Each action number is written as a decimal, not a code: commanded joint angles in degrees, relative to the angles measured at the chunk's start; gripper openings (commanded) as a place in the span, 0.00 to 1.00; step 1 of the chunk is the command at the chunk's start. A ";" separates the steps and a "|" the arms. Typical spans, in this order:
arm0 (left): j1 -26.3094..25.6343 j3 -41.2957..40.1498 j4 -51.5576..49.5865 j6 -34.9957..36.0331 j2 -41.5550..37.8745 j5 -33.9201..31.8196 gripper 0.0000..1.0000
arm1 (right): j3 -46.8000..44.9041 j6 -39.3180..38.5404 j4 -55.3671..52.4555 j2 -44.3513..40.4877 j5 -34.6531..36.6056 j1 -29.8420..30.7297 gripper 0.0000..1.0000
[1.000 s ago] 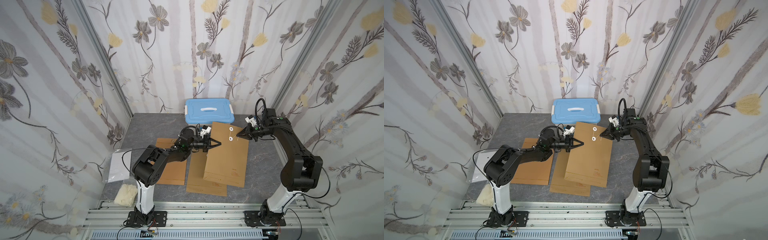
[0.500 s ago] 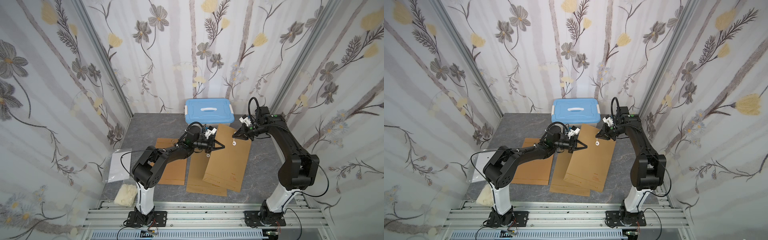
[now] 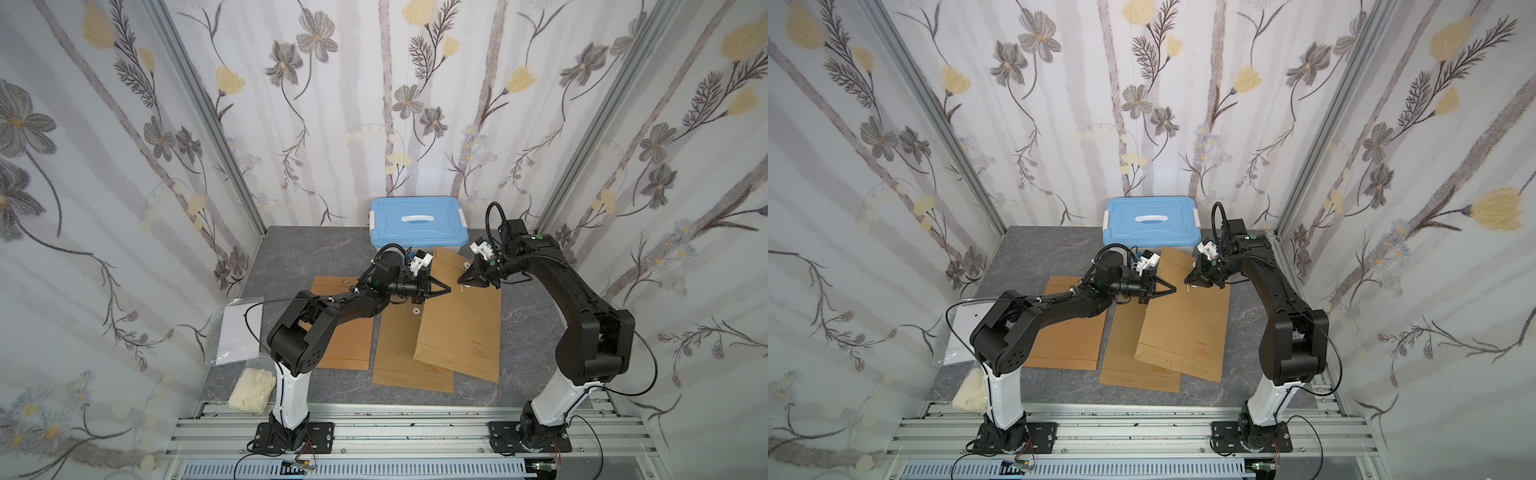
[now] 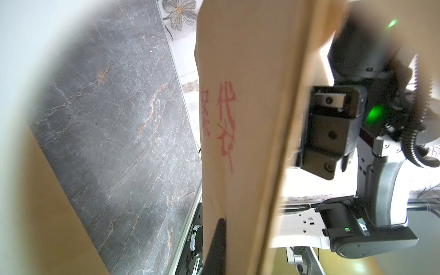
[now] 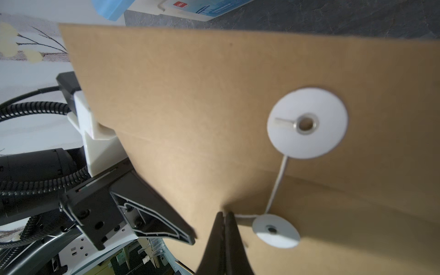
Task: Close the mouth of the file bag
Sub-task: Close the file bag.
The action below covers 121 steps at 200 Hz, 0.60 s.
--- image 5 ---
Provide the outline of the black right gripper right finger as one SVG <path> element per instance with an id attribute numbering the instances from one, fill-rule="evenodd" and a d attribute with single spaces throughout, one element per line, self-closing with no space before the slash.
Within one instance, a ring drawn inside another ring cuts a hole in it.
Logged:
<path id="1" fill-rule="evenodd" d="M 227 275 L 254 275 L 232 212 L 225 218 L 225 267 Z"/>

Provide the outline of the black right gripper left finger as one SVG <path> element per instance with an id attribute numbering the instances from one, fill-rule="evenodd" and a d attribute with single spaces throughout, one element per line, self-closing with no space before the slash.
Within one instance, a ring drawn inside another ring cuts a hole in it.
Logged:
<path id="1" fill-rule="evenodd" d="M 225 219 L 217 213 L 209 240 L 196 275 L 225 274 Z"/>

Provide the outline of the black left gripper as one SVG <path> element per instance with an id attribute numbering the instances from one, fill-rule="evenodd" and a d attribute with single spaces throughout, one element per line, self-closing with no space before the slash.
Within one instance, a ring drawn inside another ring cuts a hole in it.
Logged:
<path id="1" fill-rule="evenodd" d="M 194 245 L 194 229 L 135 171 L 128 158 L 67 191 L 63 211 L 98 249 L 128 227 L 135 238 L 170 238 Z"/>

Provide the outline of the kraft file bag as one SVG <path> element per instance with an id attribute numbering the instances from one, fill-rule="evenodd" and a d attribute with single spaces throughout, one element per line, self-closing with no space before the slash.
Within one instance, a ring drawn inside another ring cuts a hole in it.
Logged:
<path id="1" fill-rule="evenodd" d="M 440 272 L 440 43 L 62 24 L 97 121 L 197 233 L 167 240 L 197 269 L 215 215 L 260 214 L 282 155 L 267 120 L 300 88 L 334 93 L 348 129 L 331 152 L 290 160 L 271 213 L 301 241 L 277 249 L 240 224 L 257 275 Z"/>

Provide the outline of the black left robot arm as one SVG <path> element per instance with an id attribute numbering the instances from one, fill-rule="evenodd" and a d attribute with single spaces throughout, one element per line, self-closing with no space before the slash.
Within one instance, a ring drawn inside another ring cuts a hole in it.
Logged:
<path id="1" fill-rule="evenodd" d="M 18 221 L 24 236 L 1 242 L 3 275 L 80 275 L 139 238 L 196 238 L 129 159 L 90 176 L 79 148 L 1 158 L 1 224 Z"/>

